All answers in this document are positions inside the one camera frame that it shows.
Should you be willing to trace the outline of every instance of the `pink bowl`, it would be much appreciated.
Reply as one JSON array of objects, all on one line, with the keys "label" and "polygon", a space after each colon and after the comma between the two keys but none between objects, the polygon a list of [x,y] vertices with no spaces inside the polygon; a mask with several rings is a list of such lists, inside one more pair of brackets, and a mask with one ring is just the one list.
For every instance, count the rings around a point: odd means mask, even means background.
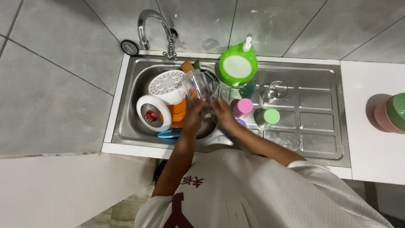
[{"label": "pink bowl", "polygon": [[405,132],[398,129],[391,121],[387,115],[387,102],[385,100],[379,103],[374,110],[374,118],[377,121],[378,125],[384,128],[388,132],[393,132],[397,134],[405,134]]}]

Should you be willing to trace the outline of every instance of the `person's left hand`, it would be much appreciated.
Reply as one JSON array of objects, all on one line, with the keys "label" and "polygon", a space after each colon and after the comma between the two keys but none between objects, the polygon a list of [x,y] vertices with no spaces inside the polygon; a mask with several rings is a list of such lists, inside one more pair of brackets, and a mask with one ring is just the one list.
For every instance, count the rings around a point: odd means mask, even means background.
[{"label": "person's left hand", "polygon": [[200,111],[203,108],[206,99],[199,100],[195,105],[186,97],[185,117],[183,131],[188,133],[197,134],[201,128]]}]

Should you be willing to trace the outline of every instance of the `pink lid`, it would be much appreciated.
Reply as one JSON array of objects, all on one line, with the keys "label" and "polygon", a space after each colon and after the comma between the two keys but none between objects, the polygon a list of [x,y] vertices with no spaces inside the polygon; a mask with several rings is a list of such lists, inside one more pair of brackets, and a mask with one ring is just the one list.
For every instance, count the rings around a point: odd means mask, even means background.
[{"label": "pink lid", "polygon": [[242,98],[237,104],[238,110],[243,113],[249,113],[253,109],[253,103],[248,98]]}]

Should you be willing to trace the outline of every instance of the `stacked bowl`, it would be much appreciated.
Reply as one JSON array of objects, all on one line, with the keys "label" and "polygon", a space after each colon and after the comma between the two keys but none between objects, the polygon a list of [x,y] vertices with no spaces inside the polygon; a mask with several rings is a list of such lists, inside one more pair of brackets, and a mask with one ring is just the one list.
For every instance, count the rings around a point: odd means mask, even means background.
[{"label": "stacked bowl", "polygon": [[384,130],[405,134],[405,92],[379,103],[374,117]]}]

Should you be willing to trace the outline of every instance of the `green dish soap dispenser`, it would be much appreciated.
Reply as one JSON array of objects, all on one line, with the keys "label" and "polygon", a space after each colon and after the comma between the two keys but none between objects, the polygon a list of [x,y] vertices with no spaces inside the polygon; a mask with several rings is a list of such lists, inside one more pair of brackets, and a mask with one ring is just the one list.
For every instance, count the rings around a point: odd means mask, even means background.
[{"label": "green dish soap dispenser", "polygon": [[220,72],[222,82],[229,86],[239,87],[251,80],[257,71],[257,59],[247,37],[244,43],[228,49],[221,56]]}]

